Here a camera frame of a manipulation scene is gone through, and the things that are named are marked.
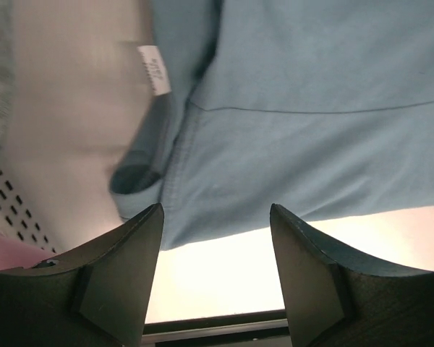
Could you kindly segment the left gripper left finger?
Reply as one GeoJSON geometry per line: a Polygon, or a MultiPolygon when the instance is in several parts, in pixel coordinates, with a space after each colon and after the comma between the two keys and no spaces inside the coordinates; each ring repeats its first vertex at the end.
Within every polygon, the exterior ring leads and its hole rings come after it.
{"type": "Polygon", "coordinates": [[[0,271],[0,346],[139,346],[162,233],[154,204],[68,252],[0,271]]]}

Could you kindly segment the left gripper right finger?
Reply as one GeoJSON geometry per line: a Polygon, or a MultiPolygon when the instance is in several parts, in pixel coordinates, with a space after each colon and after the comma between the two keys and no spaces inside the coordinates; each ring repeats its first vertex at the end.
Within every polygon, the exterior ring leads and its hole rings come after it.
{"type": "Polygon", "coordinates": [[[364,253],[281,205],[270,226],[293,346],[434,346],[434,271],[364,253]]]}

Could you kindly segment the blue-grey t shirt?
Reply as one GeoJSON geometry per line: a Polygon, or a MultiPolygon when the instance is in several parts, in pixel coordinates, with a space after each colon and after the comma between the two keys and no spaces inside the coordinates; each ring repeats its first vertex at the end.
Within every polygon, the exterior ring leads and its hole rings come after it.
{"type": "Polygon", "coordinates": [[[157,96],[111,177],[162,247],[434,205],[434,1],[152,1],[157,96]]]}

